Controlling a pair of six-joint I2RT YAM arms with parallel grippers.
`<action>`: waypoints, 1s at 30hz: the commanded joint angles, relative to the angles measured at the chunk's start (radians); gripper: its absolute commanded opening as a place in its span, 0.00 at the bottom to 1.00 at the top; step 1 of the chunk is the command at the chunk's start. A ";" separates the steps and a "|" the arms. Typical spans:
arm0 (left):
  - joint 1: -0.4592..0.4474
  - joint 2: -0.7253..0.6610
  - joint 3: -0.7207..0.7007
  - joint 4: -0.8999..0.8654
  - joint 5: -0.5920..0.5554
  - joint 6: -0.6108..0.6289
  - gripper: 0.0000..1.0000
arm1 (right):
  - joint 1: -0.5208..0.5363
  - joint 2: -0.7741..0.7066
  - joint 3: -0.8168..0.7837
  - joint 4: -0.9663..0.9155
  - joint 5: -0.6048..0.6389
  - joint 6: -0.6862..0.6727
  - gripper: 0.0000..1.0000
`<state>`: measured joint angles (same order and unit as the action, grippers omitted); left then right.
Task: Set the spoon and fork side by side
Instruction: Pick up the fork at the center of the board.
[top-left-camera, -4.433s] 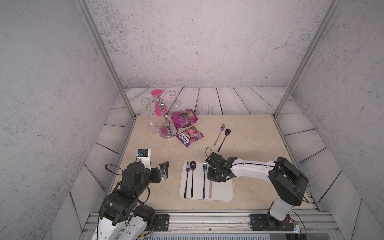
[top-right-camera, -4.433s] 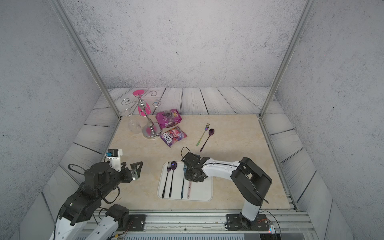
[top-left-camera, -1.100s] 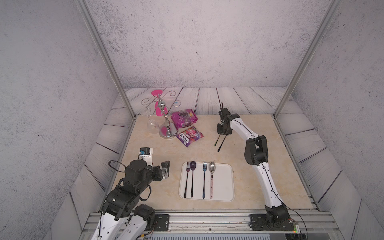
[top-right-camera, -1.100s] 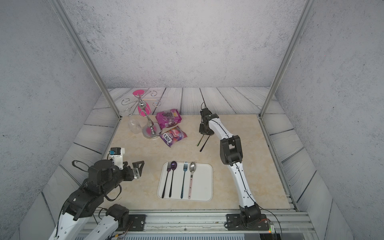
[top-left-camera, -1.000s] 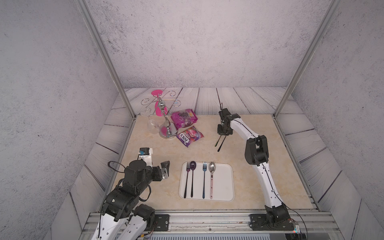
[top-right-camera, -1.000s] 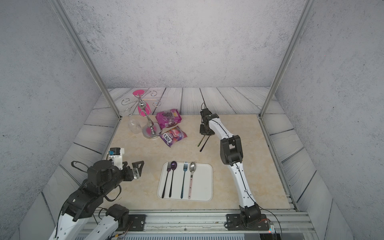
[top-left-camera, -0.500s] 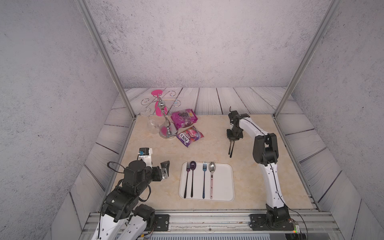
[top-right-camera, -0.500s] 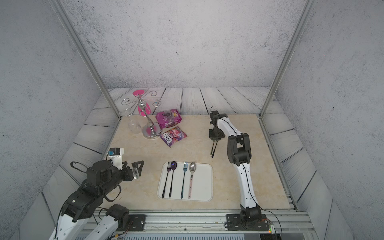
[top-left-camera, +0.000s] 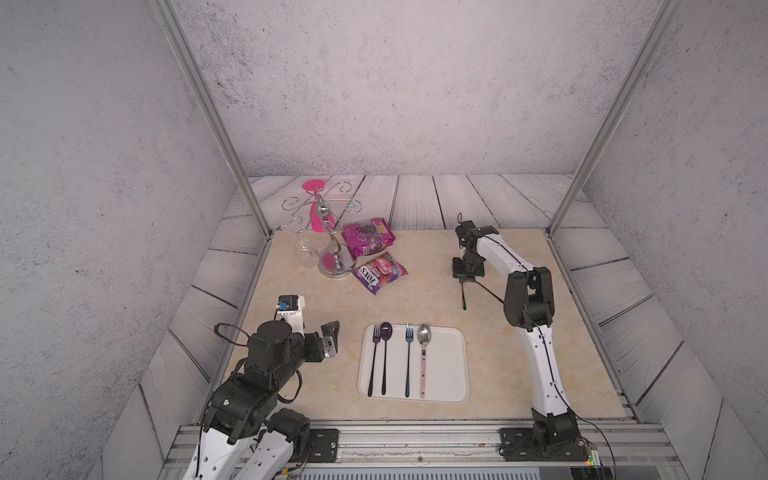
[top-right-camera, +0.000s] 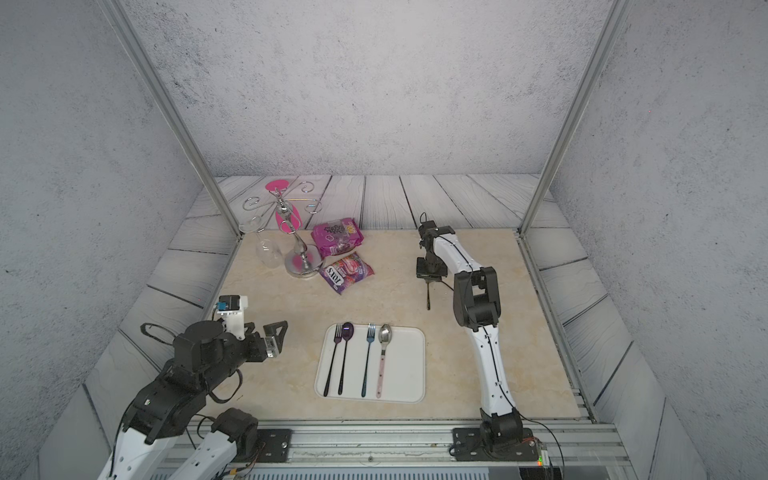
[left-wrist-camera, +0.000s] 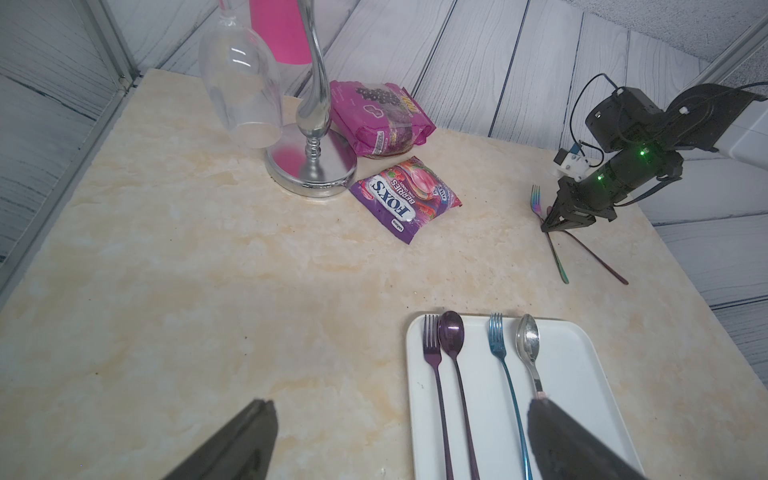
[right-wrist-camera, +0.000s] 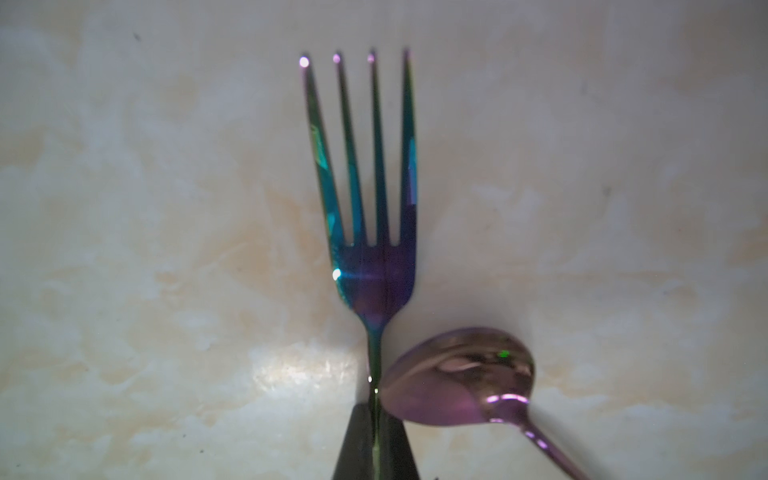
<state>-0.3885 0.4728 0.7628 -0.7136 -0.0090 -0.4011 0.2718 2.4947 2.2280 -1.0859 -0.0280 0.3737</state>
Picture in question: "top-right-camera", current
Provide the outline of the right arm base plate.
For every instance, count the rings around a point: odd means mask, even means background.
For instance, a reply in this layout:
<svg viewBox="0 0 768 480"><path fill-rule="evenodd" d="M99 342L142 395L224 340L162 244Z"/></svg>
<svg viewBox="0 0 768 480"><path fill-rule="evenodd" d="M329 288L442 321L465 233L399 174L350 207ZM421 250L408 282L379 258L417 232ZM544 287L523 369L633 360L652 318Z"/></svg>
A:
<svg viewBox="0 0 768 480"><path fill-rule="evenodd" d="M455 428L452 430L453 443L448 449L451 457L459 462L502 461L532 462L542 464L538 439L529 428L522 429L519 438L495 439L481 428Z"/></svg>

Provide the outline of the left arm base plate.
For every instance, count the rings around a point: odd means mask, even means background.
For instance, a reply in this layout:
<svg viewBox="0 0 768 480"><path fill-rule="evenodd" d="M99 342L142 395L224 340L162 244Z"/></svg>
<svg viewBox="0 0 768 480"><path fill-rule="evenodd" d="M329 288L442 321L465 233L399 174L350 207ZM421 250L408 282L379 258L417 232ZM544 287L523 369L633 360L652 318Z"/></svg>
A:
<svg viewBox="0 0 768 480"><path fill-rule="evenodd" d="M293 431L291 429L262 429L249 427L228 434L227 440L236 447L236 463L284 463Z"/></svg>

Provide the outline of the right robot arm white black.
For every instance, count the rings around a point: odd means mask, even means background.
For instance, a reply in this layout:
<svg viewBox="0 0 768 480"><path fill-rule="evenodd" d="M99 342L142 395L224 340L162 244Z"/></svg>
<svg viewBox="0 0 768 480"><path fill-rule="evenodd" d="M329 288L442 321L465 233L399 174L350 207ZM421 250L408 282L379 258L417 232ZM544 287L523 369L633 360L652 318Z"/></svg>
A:
<svg viewBox="0 0 768 480"><path fill-rule="evenodd" d="M481 380L481 444L490 452L521 443L524 427L506 378L500 348L502 313L498 276L494 268L475 260L455 230L427 218L418 226L416 276L427 284L453 278L452 305L457 324L464 328L475 351Z"/></svg>

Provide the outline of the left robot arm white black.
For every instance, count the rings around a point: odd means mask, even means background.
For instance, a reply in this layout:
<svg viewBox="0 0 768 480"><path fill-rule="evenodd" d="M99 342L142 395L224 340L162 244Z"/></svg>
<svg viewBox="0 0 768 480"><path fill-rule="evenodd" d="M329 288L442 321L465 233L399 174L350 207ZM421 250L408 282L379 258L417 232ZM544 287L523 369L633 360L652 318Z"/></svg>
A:
<svg viewBox="0 0 768 480"><path fill-rule="evenodd" d="M248 323L238 339L221 322L199 321L177 335L173 358L123 413L101 478L151 478L207 401L223 401L215 389L240 376L243 364L278 356L287 329L285 321L268 324L262 332ZM257 463L284 463L291 437L289 429L261 429L254 416L229 408L213 420L202 443L171 476L222 479L237 477Z"/></svg>

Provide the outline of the silver spoon pink handle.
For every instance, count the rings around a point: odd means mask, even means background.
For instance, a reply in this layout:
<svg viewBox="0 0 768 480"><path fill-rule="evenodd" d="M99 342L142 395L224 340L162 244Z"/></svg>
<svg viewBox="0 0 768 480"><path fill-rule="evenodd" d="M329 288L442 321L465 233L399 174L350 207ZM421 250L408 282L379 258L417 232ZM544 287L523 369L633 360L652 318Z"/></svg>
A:
<svg viewBox="0 0 768 480"><path fill-rule="evenodd" d="M385 365L386 365L386 352L387 352L387 347L392 340L392 336L393 336L392 327L389 324L383 324L379 330L379 343L381 346L381 352L380 352L378 378L377 378L376 398L380 398L383 393L383 383L384 383L384 374L385 374Z"/></svg>

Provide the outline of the blue fork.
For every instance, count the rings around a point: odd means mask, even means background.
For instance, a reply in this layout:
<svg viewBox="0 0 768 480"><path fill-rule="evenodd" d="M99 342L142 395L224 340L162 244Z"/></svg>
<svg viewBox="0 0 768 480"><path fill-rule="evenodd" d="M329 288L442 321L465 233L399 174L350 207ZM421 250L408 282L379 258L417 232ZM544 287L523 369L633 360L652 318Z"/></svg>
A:
<svg viewBox="0 0 768 480"><path fill-rule="evenodd" d="M366 333L366 341L367 341L367 350L366 350L366 357L365 357L365 365L364 365L364 371L363 371L363 380L361 385L361 397L365 398L367 395L367 385L368 385L368 370L369 370L369 363L370 363L370 352L373 345L373 342L376 339L376 326L374 324L369 324L367 327L367 333Z"/></svg>

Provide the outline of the dark purple fork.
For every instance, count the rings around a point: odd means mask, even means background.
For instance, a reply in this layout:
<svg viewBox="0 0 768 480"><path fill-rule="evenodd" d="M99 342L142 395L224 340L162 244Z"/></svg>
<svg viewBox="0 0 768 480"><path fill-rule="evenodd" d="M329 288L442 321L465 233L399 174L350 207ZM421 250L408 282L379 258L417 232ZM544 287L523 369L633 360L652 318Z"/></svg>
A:
<svg viewBox="0 0 768 480"><path fill-rule="evenodd" d="M333 350L332 350L332 354L331 354L331 360L330 360L330 363L329 363L327 377L326 377L326 383L325 383L324 390L323 390L323 396L324 397L327 397L328 394L329 394L331 378L332 378L332 372L333 372L333 364L334 364L334 360L335 360L335 355L336 355L337 347L338 347L339 343L342 340L342 331L343 331L343 326L341 324L337 324L335 326L335 332L334 332L334 337L333 337Z"/></svg>

